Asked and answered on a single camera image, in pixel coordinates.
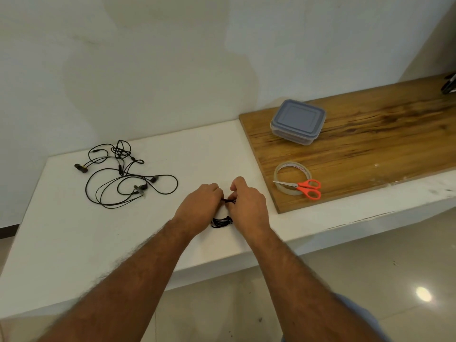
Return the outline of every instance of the person's right arm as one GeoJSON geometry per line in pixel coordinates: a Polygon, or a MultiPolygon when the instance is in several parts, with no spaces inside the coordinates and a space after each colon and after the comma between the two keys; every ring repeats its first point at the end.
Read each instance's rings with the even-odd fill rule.
{"type": "Polygon", "coordinates": [[[236,178],[226,206],[258,259],[287,342],[381,342],[360,317],[339,301],[276,235],[265,196],[236,178]]]}

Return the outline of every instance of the scissors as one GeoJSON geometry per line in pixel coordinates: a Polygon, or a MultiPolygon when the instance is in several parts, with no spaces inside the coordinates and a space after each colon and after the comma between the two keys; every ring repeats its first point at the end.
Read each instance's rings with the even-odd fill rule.
{"type": "Polygon", "coordinates": [[[282,181],[273,181],[277,184],[291,186],[301,191],[307,198],[311,200],[318,200],[322,197],[319,189],[322,187],[321,183],[318,180],[310,179],[305,182],[299,182],[297,184],[291,182],[282,182],[282,181]]]}

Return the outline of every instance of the human hand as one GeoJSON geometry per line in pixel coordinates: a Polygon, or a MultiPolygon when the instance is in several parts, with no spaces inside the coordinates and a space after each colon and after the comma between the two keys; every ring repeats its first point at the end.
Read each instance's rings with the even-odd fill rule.
{"type": "Polygon", "coordinates": [[[196,236],[210,224],[222,198],[223,190],[217,184],[202,184],[185,197],[172,220],[196,236]]]}
{"type": "Polygon", "coordinates": [[[248,187],[245,179],[238,176],[231,184],[233,193],[229,200],[236,199],[236,204],[226,203],[234,225],[246,237],[264,229],[269,229],[269,214],[266,198],[256,188],[248,187]]]}

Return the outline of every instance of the wooden board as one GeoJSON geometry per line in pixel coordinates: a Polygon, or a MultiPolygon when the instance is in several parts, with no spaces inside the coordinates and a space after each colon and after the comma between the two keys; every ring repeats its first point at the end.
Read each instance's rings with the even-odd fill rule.
{"type": "MultiPolygon", "coordinates": [[[[239,116],[277,212],[283,213],[456,168],[456,93],[442,95],[445,75],[310,101],[326,110],[317,140],[303,146],[271,133],[278,108],[239,116]],[[305,165],[322,183],[322,198],[280,192],[274,169],[305,165]]],[[[279,180],[304,181],[284,168],[279,180]]]]}

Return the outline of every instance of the plastic container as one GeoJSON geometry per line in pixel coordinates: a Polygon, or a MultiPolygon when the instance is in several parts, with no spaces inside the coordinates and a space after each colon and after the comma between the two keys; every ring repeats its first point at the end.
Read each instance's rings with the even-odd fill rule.
{"type": "Polygon", "coordinates": [[[271,130],[283,139],[310,145],[320,134],[325,119],[324,109],[287,99],[273,117],[271,130]]]}

